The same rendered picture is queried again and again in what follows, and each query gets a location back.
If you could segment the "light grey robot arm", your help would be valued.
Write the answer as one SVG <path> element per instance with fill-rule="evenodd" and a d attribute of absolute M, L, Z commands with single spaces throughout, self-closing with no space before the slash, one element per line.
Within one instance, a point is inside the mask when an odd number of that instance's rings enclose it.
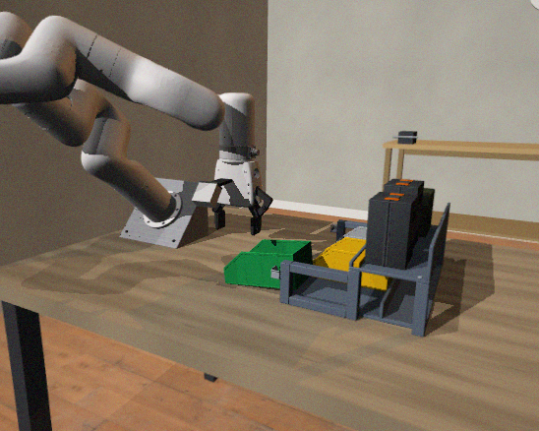
<path fill-rule="evenodd" d="M 84 144 L 84 169 L 146 214 L 151 228 L 171 224 L 182 211 L 182 199 L 127 159 L 130 123 L 93 85 L 190 127 L 218 127 L 220 158 L 260 154 L 250 94 L 220 98 L 64 17 L 47 17 L 32 32 L 19 16 L 0 12 L 0 59 L 0 104 L 12 104 L 66 146 Z"/>

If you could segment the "grey open bin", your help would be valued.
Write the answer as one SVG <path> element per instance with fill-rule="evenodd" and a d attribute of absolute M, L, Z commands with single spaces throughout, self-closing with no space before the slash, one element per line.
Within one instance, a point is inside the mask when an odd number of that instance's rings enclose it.
<path fill-rule="evenodd" d="M 366 240 L 366 231 L 367 231 L 367 227 L 358 226 L 357 228 L 355 228 L 355 229 L 351 230 L 350 232 L 346 233 L 345 235 L 341 236 L 336 242 L 343 239 L 344 237 L 350 237 L 350 238 Z"/>

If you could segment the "green bin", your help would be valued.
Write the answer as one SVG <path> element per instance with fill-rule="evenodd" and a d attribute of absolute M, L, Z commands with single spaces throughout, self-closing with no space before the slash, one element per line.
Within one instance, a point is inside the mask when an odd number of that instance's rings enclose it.
<path fill-rule="evenodd" d="M 311 241 L 263 239 L 226 265 L 226 283 L 280 288 L 280 279 L 271 277 L 271 268 L 276 265 L 280 271 L 284 260 L 313 265 Z M 293 273 L 293 290 L 309 277 Z"/>

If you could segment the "grey metal rack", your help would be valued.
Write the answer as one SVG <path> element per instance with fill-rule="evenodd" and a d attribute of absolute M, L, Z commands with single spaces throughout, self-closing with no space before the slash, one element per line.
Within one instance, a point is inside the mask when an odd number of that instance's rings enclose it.
<path fill-rule="evenodd" d="M 271 277 L 280 279 L 279 302 L 353 321 L 364 317 L 409 329 L 412 327 L 411 334 L 423 338 L 443 267 L 447 234 L 439 256 L 438 251 L 442 223 L 449 205 L 439 226 L 431 224 L 427 236 L 418 237 L 405 270 L 365 262 L 360 268 L 355 268 L 354 261 L 365 250 L 366 244 L 349 261 L 348 272 L 284 260 L 280 263 L 280 271 L 276 265 L 271 268 Z M 293 290 L 293 273 L 310 277 Z M 387 292 L 365 288 L 361 287 L 362 273 L 393 277 L 393 280 Z"/>

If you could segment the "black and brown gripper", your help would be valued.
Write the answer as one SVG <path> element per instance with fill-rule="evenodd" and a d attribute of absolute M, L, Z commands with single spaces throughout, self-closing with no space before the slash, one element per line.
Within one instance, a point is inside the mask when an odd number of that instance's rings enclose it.
<path fill-rule="evenodd" d="M 254 177 L 254 176 L 255 177 Z M 216 163 L 214 180 L 232 179 L 231 183 L 222 185 L 221 193 L 214 212 L 215 229 L 225 226 L 225 205 L 248 208 L 251 217 L 251 235 L 260 233 L 262 215 L 269 209 L 273 198 L 262 190 L 262 178 L 259 162 L 251 159 L 223 159 Z M 256 196 L 256 199 L 255 199 Z M 264 201 L 260 207 L 259 203 Z"/>

